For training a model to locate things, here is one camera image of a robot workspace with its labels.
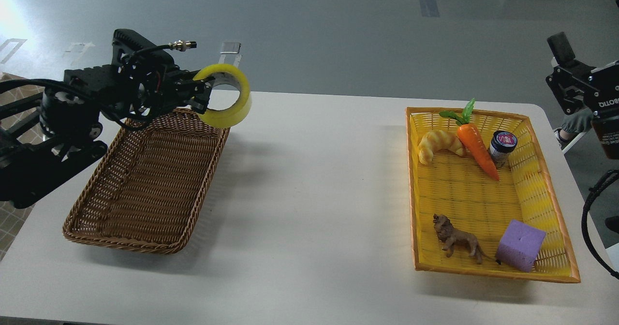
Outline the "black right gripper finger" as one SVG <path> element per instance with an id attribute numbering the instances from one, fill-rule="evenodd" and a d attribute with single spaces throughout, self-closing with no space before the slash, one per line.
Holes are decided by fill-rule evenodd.
<path id="1" fill-rule="evenodd" d="M 597 101 L 601 87 L 595 68 L 575 58 L 565 32 L 548 37 L 547 43 L 557 63 L 553 66 L 553 72 L 546 77 L 546 83 L 562 111 L 571 115 L 588 107 L 594 117 L 599 118 L 601 113 Z"/>

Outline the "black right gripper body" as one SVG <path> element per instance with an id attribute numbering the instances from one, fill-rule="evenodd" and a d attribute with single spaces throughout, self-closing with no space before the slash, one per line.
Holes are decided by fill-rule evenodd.
<path id="1" fill-rule="evenodd" d="M 586 113 L 586 122 L 618 115 L 618 71 L 617 60 L 601 67 L 584 64 L 583 102 L 590 110 Z"/>

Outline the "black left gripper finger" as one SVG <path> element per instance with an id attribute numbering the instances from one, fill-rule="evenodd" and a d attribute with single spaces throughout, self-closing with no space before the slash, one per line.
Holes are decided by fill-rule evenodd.
<path id="1" fill-rule="evenodd" d="M 179 91 L 211 91 L 213 87 L 212 73 L 201 70 L 179 70 Z"/>
<path id="2" fill-rule="evenodd" d="M 197 114 L 205 116 L 208 110 L 211 93 L 211 90 L 205 90 L 202 93 L 197 92 L 192 97 L 181 101 L 179 107 L 190 109 Z"/>

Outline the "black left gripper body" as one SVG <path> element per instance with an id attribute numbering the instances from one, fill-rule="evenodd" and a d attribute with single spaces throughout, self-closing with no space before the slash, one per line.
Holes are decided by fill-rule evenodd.
<path id="1" fill-rule="evenodd" d="M 159 87 L 148 93 L 146 117 L 155 118 L 170 113 L 174 108 L 187 105 L 194 96 L 194 76 L 189 70 L 173 70 L 166 73 Z"/>

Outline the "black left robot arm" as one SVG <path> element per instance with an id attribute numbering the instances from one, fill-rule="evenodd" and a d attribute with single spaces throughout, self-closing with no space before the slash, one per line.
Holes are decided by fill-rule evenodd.
<path id="1" fill-rule="evenodd" d="M 27 208 L 75 177 L 107 152 L 99 141 L 100 116 L 135 132 L 174 108 L 205 113 L 215 79 L 182 70 L 170 50 L 184 52 L 194 41 L 155 45 L 134 30 L 117 29 L 108 65 L 66 70 L 62 80 L 11 79 L 1 92 L 26 86 L 41 93 L 1 106 L 1 118 L 28 113 L 1 129 L 3 202 Z"/>

